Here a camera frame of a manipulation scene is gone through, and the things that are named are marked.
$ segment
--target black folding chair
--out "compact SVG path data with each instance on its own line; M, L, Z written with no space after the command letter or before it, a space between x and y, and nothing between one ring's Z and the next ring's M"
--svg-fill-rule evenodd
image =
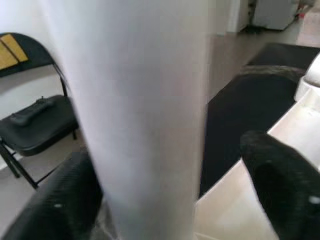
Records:
M35 181L14 155L19 153L27 157L39 154L70 133L76 139L75 130L78 123L68 98L65 77L48 51L29 36L6 32L1 33L0 37L6 34L15 38L28 60L0 70L0 77L52 65L62 85L63 95L37 100L34 104L0 120L0 155L16 178L19 178L20 174L23 175L36 189L53 170Z

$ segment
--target white pillar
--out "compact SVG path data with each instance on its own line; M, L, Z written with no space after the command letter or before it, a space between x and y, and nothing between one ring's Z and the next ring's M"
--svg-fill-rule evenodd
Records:
M191 240L207 0L41 4L120 239Z

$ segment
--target white appliance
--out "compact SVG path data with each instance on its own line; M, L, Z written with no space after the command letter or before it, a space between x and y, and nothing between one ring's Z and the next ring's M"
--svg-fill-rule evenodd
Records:
M252 24L284 30L294 19L299 0L257 0Z

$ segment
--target tile floor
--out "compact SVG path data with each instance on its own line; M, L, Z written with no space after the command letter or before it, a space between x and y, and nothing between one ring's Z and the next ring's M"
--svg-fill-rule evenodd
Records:
M294 22L285 31L268 31L259 35L239 34L237 36L216 36L213 44L213 64L210 68L209 96L218 93L266 43L280 42L294 44L301 23ZM54 168L73 150L84 144L81 136L74 141L72 136L65 137L45 152L23 159L21 162L35 178ZM30 185L8 171L0 172L0 236L13 221L34 193ZM212 240L205 235L197 235L199 240Z

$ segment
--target white column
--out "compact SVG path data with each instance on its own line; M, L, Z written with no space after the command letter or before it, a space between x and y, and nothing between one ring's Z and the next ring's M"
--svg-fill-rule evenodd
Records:
M41 3L120 239L191 240L207 0Z

